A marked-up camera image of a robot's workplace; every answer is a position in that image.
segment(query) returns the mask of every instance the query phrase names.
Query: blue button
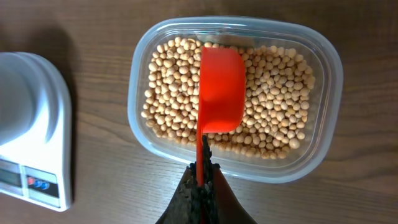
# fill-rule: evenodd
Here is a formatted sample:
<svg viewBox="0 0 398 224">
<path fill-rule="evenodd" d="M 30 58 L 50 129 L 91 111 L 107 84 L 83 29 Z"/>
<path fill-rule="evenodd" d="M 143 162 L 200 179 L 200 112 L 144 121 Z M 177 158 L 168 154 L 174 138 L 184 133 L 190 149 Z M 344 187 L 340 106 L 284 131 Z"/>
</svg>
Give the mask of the blue button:
<svg viewBox="0 0 398 224">
<path fill-rule="evenodd" d="M 42 190 L 47 190 L 48 188 L 50 188 L 50 184 L 43 181 L 42 186 L 40 188 Z"/>
<path fill-rule="evenodd" d="M 33 185 L 34 187 L 40 187 L 42 185 L 42 181 L 41 180 L 35 180 L 35 184 Z"/>
</svg>

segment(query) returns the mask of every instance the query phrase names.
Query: kitchen scale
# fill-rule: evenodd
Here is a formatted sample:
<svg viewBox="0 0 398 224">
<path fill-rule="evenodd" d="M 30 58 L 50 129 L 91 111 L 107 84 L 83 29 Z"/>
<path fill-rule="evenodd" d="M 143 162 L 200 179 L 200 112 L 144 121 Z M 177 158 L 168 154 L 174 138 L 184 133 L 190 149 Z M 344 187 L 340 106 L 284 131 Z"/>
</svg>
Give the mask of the kitchen scale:
<svg viewBox="0 0 398 224">
<path fill-rule="evenodd" d="M 71 118 L 65 80 L 48 60 L 0 53 L 0 193 L 70 207 Z"/>
</svg>

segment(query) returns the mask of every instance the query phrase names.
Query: wood grain surface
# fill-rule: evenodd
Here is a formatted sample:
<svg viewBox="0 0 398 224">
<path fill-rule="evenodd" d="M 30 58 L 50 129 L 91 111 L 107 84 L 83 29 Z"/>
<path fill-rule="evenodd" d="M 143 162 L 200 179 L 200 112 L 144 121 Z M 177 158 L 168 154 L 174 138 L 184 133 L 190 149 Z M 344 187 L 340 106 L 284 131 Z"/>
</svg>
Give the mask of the wood grain surface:
<svg viewBox="0 0 398 224">
<path fill-rule="evenodd" d="M 309 26 L 336 47 L 345 80 L 326 159 L 288 184 L 227 177 L 258 223 L 398 222 L 398 3 L 322 0 L 0 0 L 0 50 L 63 73 L 75 102 L 75 201 L 63 213 L 0 195 L 1 224 L 154 223 L 185 169 L 144 149 L 127 121 L 137 42 L 173 17 L 239 15 Z"/>
</svg>

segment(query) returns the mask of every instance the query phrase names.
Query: measuring scoop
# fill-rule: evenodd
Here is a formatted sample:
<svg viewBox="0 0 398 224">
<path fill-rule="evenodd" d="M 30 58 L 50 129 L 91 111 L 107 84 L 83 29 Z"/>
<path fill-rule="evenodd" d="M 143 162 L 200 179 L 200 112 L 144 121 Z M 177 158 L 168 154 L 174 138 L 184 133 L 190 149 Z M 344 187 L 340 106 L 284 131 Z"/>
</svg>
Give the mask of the measuring scoop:
<svg viewBox="0 0 398 224">
<path fill-rule="evenodd" d="M 242 121 L 245 71 L 233 49 L 203 47 L 201 51 L 199 112 L 197 124 L 197 181 L 203 186 L 202 135 L 226 133 Z"/>
</svg>

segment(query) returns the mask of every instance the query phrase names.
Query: pile of beans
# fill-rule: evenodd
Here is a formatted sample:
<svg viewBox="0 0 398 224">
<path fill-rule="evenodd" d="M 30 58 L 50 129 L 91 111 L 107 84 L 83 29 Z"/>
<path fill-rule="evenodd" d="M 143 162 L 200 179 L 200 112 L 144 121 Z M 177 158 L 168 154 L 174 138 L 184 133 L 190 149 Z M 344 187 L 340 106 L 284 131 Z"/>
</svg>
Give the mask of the pile of beans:
<svg viewBox="0 0 398 224">
<path fill-rule="evenodd" d="M 156 136 L 196 144 L 202 47 L 227 47 L 176 37 L 157 46 L 149 64 L 149 89 L 141 116 Z M 210 146 L 247 157 L 284 159 L 300 147 L 315 84 L 313 70 L 295 49 L 238 48 L 246 67 L 241 124 L 229 133 L 208 134 Z"/>
</svg>

